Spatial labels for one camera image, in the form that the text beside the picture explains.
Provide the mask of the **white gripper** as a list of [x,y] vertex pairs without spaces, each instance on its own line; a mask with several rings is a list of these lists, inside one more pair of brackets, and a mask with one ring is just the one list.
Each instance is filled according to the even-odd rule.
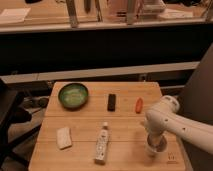
[[148,145],[157,148],[163,144],[162,134],[149,134],[147,137]]

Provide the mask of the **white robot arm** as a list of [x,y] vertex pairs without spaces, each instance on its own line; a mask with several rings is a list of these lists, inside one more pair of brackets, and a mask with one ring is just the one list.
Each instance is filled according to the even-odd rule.
[[148,155],[155,156],[166,149],[165,131],[213,154],[213,126],[177,115],[179,108],[176,98],[165,95],[146,110]]

